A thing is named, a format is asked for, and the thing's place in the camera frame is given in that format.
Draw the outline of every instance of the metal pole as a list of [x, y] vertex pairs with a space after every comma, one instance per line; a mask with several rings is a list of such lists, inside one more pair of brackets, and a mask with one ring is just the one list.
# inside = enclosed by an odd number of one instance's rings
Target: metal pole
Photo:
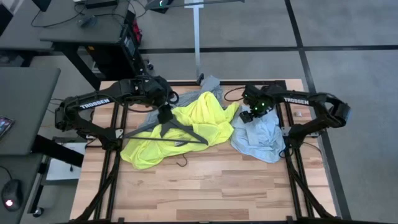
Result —
[[[286, 112], [287, 112], [287, 120], [288, 120], [289, 125], [291, 127], [291, 126], [294, 125], [292, 109], [290, 107], [290, 104], [288, 104], [288, 103], [285, 103], [285, 107], [286, 107]], [[303, 164], [303, 159], [302, 159], [302, 156], [301, 156], [300, 149], [294, 148], [293, 151], [294, 151], [294, 153], [296, 155], [297, 168], [298, 168], [298, 173], [300, 175], [300, 178], [303, 181], [303, 183], [305, 185], [307, 185], [307, 178], [305, 176], [304, 164]], [[313, 218], [314, 214], [313, 214], [311, 202], [309, 201], [309, 199], [307, 197], [304, 197], [304, 201], [305, 201], [305, 207], [307, 209], [308, 217]]]
[[199, 6], [193, 8], [193, 31], [195, 36], [195, 61], [197, 66], [197, 79], [200, 76], [200, 31], [199, 31]]
[[[118, 118], [118, 110], [119, 110], [119, 105], [117, 103], [115, 103], [113, 106], [111, 128], [116, 128], [116, 120]], [[103, 163], [102, 171], [101, 171], [101, 179], [99, 180], [99, 189], [104, 184], [104, 181], [106, 180], [106, 176], [108, 175], [110, 156], [111, 156], [111, 151], [106, 150], [105, 157], [104, 157], [104, 163]], [[95, 208], [95, 211], [94, 211], [94, 219], [95, 220], [100, 219], [101, 209], [102, 209], [102, 198], [99, 200], [98, 206]]]
[[[123, 113], [122, 113], [122, 120], [121, 120], [121, 124], [120, 124], [120, 128], [121, 129], [125, 129], [126, 128], [126, 120], [127, 120], [127, 108], [124, 107], [123, 108]], [[110, 220], [112, 219], [112, 212], [113, 212], [113, 204], [114, 204], [114, 198], [115, 198], [115, 194], [116, 194], [116, 184], [118, 182], [118, 174], [119, 174], [119, 165], [120, 165], [120, 152], [123, 146], [123, 140], [122, 141], [120, 147], [118, 149], [116, 149], [116, 155], [114, 158], [114, 166], [115, 166], [115, 174], [114, 174], [114, 180], [112, 182], [111, 185], [111, 190], [109, 192], [109, 201], [108, 201], [108, 207], [106, 209], [106, 219]]]

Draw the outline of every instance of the table leg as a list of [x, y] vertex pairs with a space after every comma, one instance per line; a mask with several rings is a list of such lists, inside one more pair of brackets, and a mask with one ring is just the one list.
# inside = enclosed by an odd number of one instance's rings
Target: table leg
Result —
[[71, 63], [79, 70], [81, 75], [91, 84], [95, 90], [100, 89], [101, 80], [97, 78], [86, 63], [77, 54], [78, 44], [58, 44], [62, 53], [71, 61]]
[[32, 152], [42, 153], [54, 159], [66, 162], [77, 167], [81, 167], [84, 155], [63, 147], [43, 136], [36, 135]]

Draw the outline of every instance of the wooden tabletop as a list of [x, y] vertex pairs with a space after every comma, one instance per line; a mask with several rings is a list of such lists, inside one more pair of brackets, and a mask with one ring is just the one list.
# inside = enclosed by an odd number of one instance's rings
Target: wooden tabletop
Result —
[[[288, 90], [303, 91], [300, 79], [285, 80]], [[101, 89], [113, 82], [103, 82]], [[238, 86], [223, 86], [224, 92]], [[178, 94], [197, 90], [199, 86], [173, 86]], [[241, 91], [235, 91], [228, 98], [240, 98]], [[306, 106], [291, 105], [295, 123], [311, 120]], [[144, 110], [140, 105], [133, 108]], [[97, 107], [93, 122], [109, 127], [113, 104]], [[122, 109], [119, 110], [120, 123]], [[288, 124], [284, 106], [284, 123]], [[129, 111], [126, 132], [136, 129], [145, 114]], [[305, 142], [318, 146], [316, 139]], [[312, 146], [301, 147], [302, 159], [310, 190], [326, 208], [335, 215], [328, 180], [320, 152]], [[235, 150], [230, 142], [209, 147], [201, 152], [185, 154], [188, 165], [181, 155], [165, 158], [159, 165], [146, 170], [136, 170], [121, 161], [112, 220], [124, 217], [126, 222], [172, 222], [172, 221], [271, 221], [285, 220], [287, 215], [295, 216], [289, 178], [284, 159], [268, 164], [246, 156]], [[81, 176], [70, 218], [79, 216], [98, 191], [104, 150], [89, 148], [86, 151]], [[299, 190], [303, 215], [306, 215], [303, 195]], [[108, 205], [105, 195], [101, 217], [104, 218]]]

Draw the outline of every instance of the cable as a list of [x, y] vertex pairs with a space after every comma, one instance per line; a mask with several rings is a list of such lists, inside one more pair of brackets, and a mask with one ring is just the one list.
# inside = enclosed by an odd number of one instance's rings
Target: cable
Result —
[[291, 152], [290, 152], [290, 149], [291, 149], [291, 148], [287, 148], [287, 147], [286, 147], [286, 149], [280, 151], [280, 152], [279, 152], [279, 157], [281, 157], [281, 158], [286, 158], [286, 156], [287, 156], [287, 157], [293, 156], [293, 150], [291, 150]]
[[131, 3], [131, 1], [130, 0], [127, 0], [127, 2], [129, 3], [129, 5], [132, 7], [132, 10], [134, 11], [134, 15], [135, 16], [137, 16], [137, 13], [136, 13], [136, 8], [132, 5], [132, 3]]
[[182, 154], [182, 157], [184, 157], [184, 159], [185, 159], [185, 164], [184, 164], [184, 165], [181, 165], [181, 164], [179, 164], [178, 162], [176, 162], [176, 164], [179, 165], [180, 167], [185, 167], [186, 165], [188, 165], [188, 159], [185, 157], [185, 153]]
[[[80, 15], [82, 15], [82, 16], [85, 16], [86, 14], [83, 13], [83, 11], [85, 10], [85, 8], [83, 8], [83, 9], [80, 10], [80, 11], [78, 11], [78, 10], [76, 9], [77, 6], [79, 6], [79, 5], [76, 4], [75, 7], [74, 7], [74, 10], [75, 10], [78, 14], [80, 14]], [[118, 2], [118, 4], [112, 9], [112, 13], [94, 14], [93, 16], [95, 16], [95, 17], [100, 17], [100, 16], [112, 16], [112, 17], [116, 20], [116, 22], [118, 22], [118, 24], [119, 24], [121, 27], [124, 27], [124, 25], [123, 25], [122, 23], [120, 23], [120, 22], [114, 17], [114, 16], [120, 16], [120, 17], [122, 17], [124, 20], [126, 20], [126, 18], [125, 18], [124, 16], [122, 16], [122, 15], [120, 15], [120, 14], [114, 13], [115, 10], [118, 8], [118, 6], [119, 6], [119, 2]]]
[[145, 15], [145, 13], [147, 13], [147, 9], [145, 8], [145, 6], [144, 6], [141, 2], [139, 2], [139, 0], [133, 0], [133, 1], [137, 2], [138, 4], [140, 4], [140, 5], [142, 6], [142, 8], [145, 10], [144, 13], [142, 13], [142, 15], [140, 15], [140, 16], [137, 16], [137, 14], [136, 14], [136, 19], [138, 19], [138, 18], [140, 18], [141, 16]]
[[224, 100], [226, 100], [226, 101], [228, 101], [228, 102], [235, 102], [235, 101], [242, 100], [244, 97], [242, 97], [242, 98], [240, 98], [240, 99], [238, 99], [238, 100], [228, 100], [228, 99], [226, 98], [226, 95], [230, 94], [231, 92], [233, 92], [233, 91], [235, 91], [235, 90], [241, 90], [241, 89], [243, 89], [243, 88], [244, 88], [244, 86], [238, 87], [238, 88], [235, 88], [235, 89], [233, 89], [233, 90], [230, 90], [230, 91], [226, 92], [225, 95], [224, 95]]
[[39, 11], [37, 12], [36, 16], [32, 19], [32, 22], [30, 23], [30, 25], [31, 25], [32, 27], [38, 27], [38, 28], [48, 28], [48, 27], [52, 27], [52, 26], [57, 26], [57, 25], [60, 25], [60, 24], [69, 22], [69, 21], [71, 21], [72, 19], [78, 17], [78, 16], [81, 14], [81, 12], [83, 12], [83, 10], [85, 10], [85, 7], [84, 7], [78, 14], [74, 15], [73, 17], [71, 17], [71, 18], [69, 18], [69, 19], [65, 19], [64, 21], [61, 21], [61, 22], [56, 22], [56, 23], [54, 23], [54, 24], [49, 24], [49, 25], [44, 25], [44, 26], [33, 25], [34, 21], [36, 20], [36, 17], [37, 17], [37, 16], [40, 14], [40, 12], [41, 12], [41, 10], [39, 10]]
[[[310, 144], [310, 143], [308, 143], [308, 142], [303, 142], [303, 144], [307, 144], [307, 145], [309, 145], [309, 146], [314, 147], [315, 149], [318, 149], [319, 153], [322, 154], [322, 151], [321, 151], [321, 149], [320, 149], [319, 147], [316, 147], [315, 145]], [[289, 150], [289, 154], [288, 154], [287, 156], [293, 156], [293, 150], [291, 150], [291, 152], [290, 152], [290, 149], [291, 149], [291, 148], [284, 149], [284, 150], [280, 151], [280, 152], [279, 152], [279, 157], [281, 157], [281, 158], [286, 158], [286, 150]]]
[[89, 146], [89, 144], [93, 143], [95, 140], [97, 140], [98, 138], [94, 138], [93, 140], [89, 141], [86, 145], [85, 145], [85, 149], [87, 149], [88, 147], [101, 147], [101, 146]]
[[303, 144], [307, 144], [307, 145], [309, 145], [309, 146], [314, 147], [315, 149], [318, 149], [319, 153], [322, 154], [321, 149], [320, 149], [319, 147], [317, 147], [316, 145], [310, 144], [310, 143], [308, 143], [308, 142], [303, 142]]
[[8, 173], [8, 176], [10, 177], [10, 179], [11, 179], [11, 180], [13, 179], [12, 176], [11, 176], [11, 174], [10, 174], [10, 171], [9, 171], [7, 168], [5, 168], [4, 166], [0, 166], [0, 168], [3, 168], [4, 170], [6, 170], [7, 173]]

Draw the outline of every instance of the yellow shirt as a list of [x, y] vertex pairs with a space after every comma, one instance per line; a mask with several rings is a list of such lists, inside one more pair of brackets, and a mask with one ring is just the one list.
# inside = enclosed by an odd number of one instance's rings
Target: yellow shirt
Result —
[[[205, 138], [209, 145], [200, 143], [188, 143], [183, 146], [175, 146], [176, 142], [151, 141], [132, 139], [121, 151], [121, 158], [130, 162], [136, 169], [150, 168], [162, 161], [167, 156], [183, 154], [189, 151], [203, 151], [209, 146], [214, 146], [229, 139], [234, 131], [229, 123], [238, 110], [239, 103], [233, 103], [224, 110], [216, 97], [210, 93], [202, 93], [199, 99], [186, 107], [178, 107], [172, 110], [177, 120], [183, 125], [193, 127], [193, 131]], [[157, 125], [153, 132], [142, 132], [135, 137], [161, 138], [161, 124]], [[190, 134], [180, 129], [170, 129], [164, 139], [181, 139], [197, 141]]]

